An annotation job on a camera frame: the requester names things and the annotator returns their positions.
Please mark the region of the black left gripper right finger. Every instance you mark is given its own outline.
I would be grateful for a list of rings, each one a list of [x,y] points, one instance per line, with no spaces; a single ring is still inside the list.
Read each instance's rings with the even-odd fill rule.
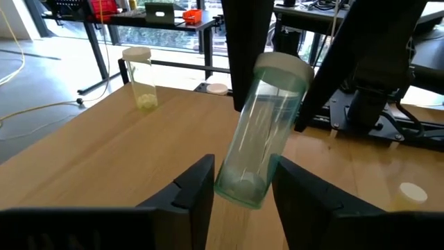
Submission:
[[[368,220],[383,210],[282,157],[273,196],[290,249],[382,249]]]

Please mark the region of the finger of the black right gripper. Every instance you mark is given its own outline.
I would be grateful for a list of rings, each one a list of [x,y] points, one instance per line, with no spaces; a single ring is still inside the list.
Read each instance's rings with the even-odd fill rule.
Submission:
[[[234,109],[241,111],[264,52],[274,0],[222,0]]]
[[[411,80],[407,47],[426,5],[426,0],[355,1],[311,82],[295,130],[304,131],[346,80],[356,90],[340,114],[354,127],[373,128],[389,96]]]

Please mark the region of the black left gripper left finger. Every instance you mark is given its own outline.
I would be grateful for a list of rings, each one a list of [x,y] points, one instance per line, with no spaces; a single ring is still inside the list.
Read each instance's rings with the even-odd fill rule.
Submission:
[[[214,201],[214,155],[206,154],[141,202],[150,222],[139,249],[204,250]]]

